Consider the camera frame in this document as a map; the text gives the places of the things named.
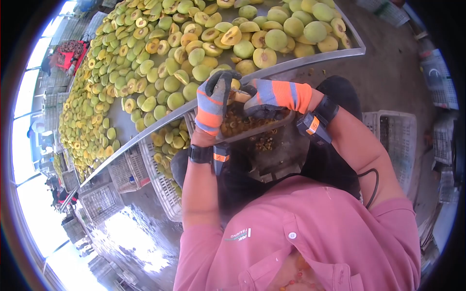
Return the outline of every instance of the white glove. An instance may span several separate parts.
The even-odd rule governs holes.
[[[71,65],[68,69],[68,72],[66,72],[66,76],[72,77],[73,74],[75,73],[75,68],[76,68],[75,65]]]

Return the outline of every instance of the black wrist strap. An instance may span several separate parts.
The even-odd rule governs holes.
[[[331,101],[327,95],[324,95],[322,101],[315,108],[313,113],[317,115],[320,122],[323,122],[325,126],[327,126],[338,113],[339,108],[340,106],[338,106],[338,104]]]
[[[213,157],[213,147],[203,148],[190,145],[188,148],[188,156],[191,162],[198,164],[211,163]]]

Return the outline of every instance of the work glove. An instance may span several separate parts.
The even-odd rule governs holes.
[[[198,114],[196,125],[210,135],[217,135],[226,113],[226,101],[231,90],[232,79],[241,79],[234,70],[220,70],[202,83],[197,90]],[[248,86],[241,88],[250,93]]]
[[[280,110],[288,108],[306,113],[312,88],[308,84],[252,79],[248,83],[257,93],[244,104],[244,114],[257,119],[281,119]]]
[[[72,77],[75,73],[75,68],[76,68],[75,65],[71,65],[68,69],[68,72],[66,72],[66,76]]]

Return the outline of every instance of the forearm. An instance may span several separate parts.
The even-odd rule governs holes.
[[[327,131],[336,151],[357,174],[372,168],[378,171],[379,185],[370,208],[389,198],[404,197],[387,151],[361,121],[340,107]],[[359,184],[367,204],[376,185],[375,173],[360,177]]]
[[[196,128],[192,136],[193,145],[210,147],[214,143],[214,136]],[[220,225],[217,177],[211,164],[188,161],[181,205],[185,229],[196,224]]]

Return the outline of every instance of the cap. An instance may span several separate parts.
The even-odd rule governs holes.
[[[50,62],[50,59],[48,58],[50,55],[48,55],[43,61],[42,61],[42,64],[41,64],[41,70],[45,73],[48,73],[48,75],[50,76],[51,72],[50,72],[50,65],[48,64]]]
[[[33,132],[32,125],[29,127],[29,129],[27,130],[27,133],[26,133],[28,138],[31,138],[31,132]]]

